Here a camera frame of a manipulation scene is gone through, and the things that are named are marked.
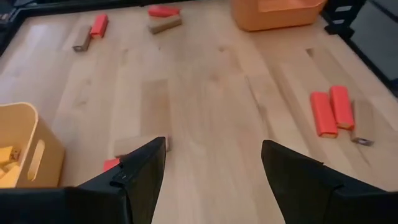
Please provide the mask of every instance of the red foam block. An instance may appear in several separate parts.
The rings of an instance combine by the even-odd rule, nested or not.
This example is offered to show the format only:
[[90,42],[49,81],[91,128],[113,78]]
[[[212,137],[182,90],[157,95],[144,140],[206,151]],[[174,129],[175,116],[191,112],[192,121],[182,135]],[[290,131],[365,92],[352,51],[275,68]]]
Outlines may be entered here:
[[155,17],[169,17],[180,14],[180,9],[167,6],[151,6],[148,8],[148,14]]
[[108,159],[104,162],[104,172],[112,169],[119,164],[119,159]]
[[106,27],[108,26],[108,16],[106,14],[98,15],[95,18],[93,27],[91,28],[90,35],[92,38],[103,38]]
[[338,135],[337,125],[328,94],[313,92],[310,99],[318,135],[324,138],[336,138]]
[[330,103],[338,128],[354,129],[353,109],[345,86],[335,85],[330,88]]

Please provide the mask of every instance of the orange block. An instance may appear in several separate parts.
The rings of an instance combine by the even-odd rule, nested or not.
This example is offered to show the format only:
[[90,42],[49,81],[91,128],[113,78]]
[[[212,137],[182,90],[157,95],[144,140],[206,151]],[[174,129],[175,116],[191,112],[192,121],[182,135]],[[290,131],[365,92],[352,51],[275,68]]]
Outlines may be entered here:
[[106,14],[98,15],[95,18],[93,27],[91,28],[90,35],[92,38],[103,38],[108,25],[108,16]]
[[353,109],[345,86],[335,85],[330,88],[330,103],[338,128],[354,129]]
[[148,8],[148,14],[155,17],[169,17],[179,15],[180,9],[176,7],[150,6]]
[[318,135],[323,138],[336,138],[338,135],[336,120],[333,117],[328,94],[313,92],[310,99]]
[[119,164],[119,159],[108,159],[104,162],[104,172],[112,169]]

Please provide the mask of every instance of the orange bin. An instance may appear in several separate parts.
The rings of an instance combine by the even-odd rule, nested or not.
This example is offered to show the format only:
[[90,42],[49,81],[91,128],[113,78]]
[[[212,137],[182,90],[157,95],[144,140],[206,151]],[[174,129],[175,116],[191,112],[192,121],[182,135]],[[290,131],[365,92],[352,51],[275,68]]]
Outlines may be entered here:
[[232,16],[246,31],[312,24],[326,0],[231,0]]
[[0,188],[56,187],[65,149],[37,110],[29,103],[0,105],[0,124],[0,147],[21,150],[16,175]]

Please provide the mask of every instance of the wooden floor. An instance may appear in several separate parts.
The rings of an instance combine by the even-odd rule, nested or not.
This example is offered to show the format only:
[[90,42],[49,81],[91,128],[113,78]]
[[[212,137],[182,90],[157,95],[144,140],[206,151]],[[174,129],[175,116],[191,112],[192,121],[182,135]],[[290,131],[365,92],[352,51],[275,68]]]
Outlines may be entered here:
[[[398,105],[339,37],[312,26],[240,31],[226,1],[175,4],[184,25],[159,35],[145,8],[105,11],[104,39],[76,54],[101,12],[32,17],[0,61],[0,103],[28,101],[67,148],[63,185],[101,173],[115,143],[169,132],[153,223],[283,223],[261,163],[275,141],[385,190],[398,190]],[[309,94],[331,85],[366,98],[376,143],[315,133]]]

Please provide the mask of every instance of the bin handle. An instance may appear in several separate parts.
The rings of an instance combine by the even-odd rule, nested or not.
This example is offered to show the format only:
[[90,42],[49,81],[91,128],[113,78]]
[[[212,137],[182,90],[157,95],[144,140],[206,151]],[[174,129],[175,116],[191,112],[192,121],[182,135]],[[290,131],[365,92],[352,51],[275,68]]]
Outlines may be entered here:
[[27,172],[27,179],[30,181],[34,181],[37,176],[37,171],[39,170],[39,165],[43,158],[44,153],[44,141],[38,140],[35,148],[35,152],[33,154],[32,162],[30,163],[29,170]]

